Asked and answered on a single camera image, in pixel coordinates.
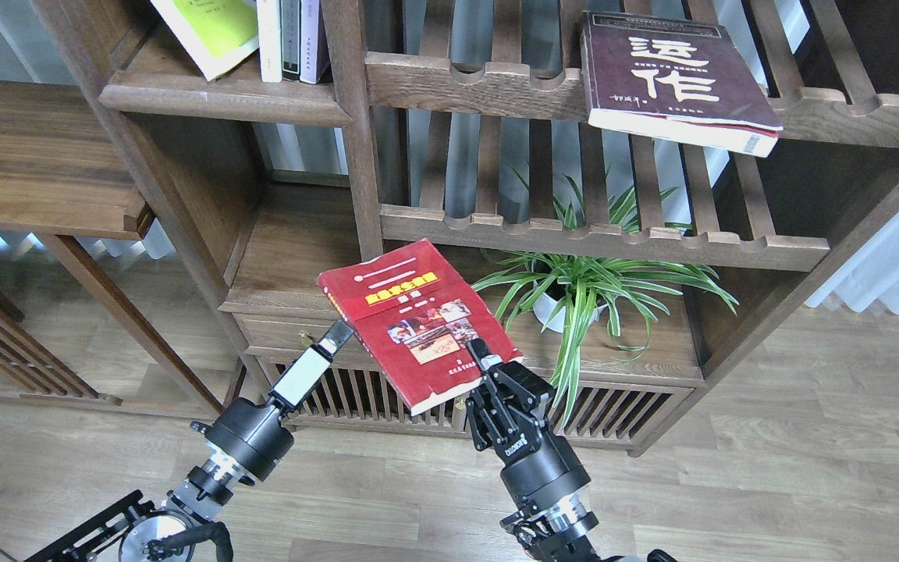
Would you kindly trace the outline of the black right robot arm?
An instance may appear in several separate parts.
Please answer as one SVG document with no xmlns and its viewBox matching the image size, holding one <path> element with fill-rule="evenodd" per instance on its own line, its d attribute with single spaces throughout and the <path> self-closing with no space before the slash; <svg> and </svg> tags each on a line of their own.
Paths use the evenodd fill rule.
<svg viewBox="0 0 899 562">
<path fill-rule="evenodd" d="M 500 525 L 535 560 L 599 561 L 588 539 L 597 518 L 579 498 L 590 477 L 547 420 L 554 388 L 521 363 L 504 363 L 481 339 L 467 349 L 481 371 L 467 399 L 472 441 L 503 460 L 500 477 L 517 508 Z"/>
</svg>

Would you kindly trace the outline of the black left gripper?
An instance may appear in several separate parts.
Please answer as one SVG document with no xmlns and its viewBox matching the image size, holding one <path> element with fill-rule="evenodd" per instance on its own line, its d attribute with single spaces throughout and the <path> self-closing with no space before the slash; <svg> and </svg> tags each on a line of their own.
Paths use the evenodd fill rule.
<svg viewBox="0 0 899 562">
<path fill-rule="evenodd" d="M 242 483 L 251 483 L 252 477 L 264 481 L 293 445 L 292 434 L 282 426 L 282 419 L 299 408 L 353 335 L 349 324 L 335 322 L 318 339 L 318 346 L 307 348 L 286 367 L 263 404 L 239 398 L 213 425 L 197 421 L 190 424 L 206 437 L 216 453 L 232 458 L 218 461 L 211 456 L 211 461 L 221 466 L 238 466 L 236 473 Z"/>
</svg>

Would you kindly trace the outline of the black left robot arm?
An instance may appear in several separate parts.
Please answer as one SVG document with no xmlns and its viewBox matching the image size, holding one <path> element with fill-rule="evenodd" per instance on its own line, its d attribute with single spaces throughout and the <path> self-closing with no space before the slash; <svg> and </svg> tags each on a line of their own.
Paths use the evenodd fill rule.
<svg viewBox="0 0 899 562">
<path fill-rule="evenodd" d="M 189 561 L 195 546 L 210 540 L 215 558 L 231 561 L 234 550 L 218 514 L 236 485 L 265 480 L 292 448 L 285 417 L 309 397 L 353 333 L 345 322 L 335 322 L 286 368 L 264 403 L 239 398 L 210 425 L 194 422 L 191 427 L 206 438 L 211 456 L 190 469 L 160 505 L 132 491 L 36 552 L 32 560 L 93 561 L 111 540 L 119 540 L 121 561 Z"/>
</svg>

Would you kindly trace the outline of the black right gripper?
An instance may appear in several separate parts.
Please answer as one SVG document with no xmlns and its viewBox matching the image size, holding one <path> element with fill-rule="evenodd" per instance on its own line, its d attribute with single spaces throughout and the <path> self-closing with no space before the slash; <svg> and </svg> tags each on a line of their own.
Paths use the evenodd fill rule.
<svg viewBox="0 0 899 562">
<path fill-rule="evenodd" d="M 468 342 L 481 380 L 467 399 L 475 448 L 493 448 L 515 513 L 507 532 L 588 532 L 597 518 L 579 497 L 590 478 L 567 439 L 553 433 L 547 406 L 554 388 L 517 361 L 503 363 L 481 338 Z"/>
</svg>

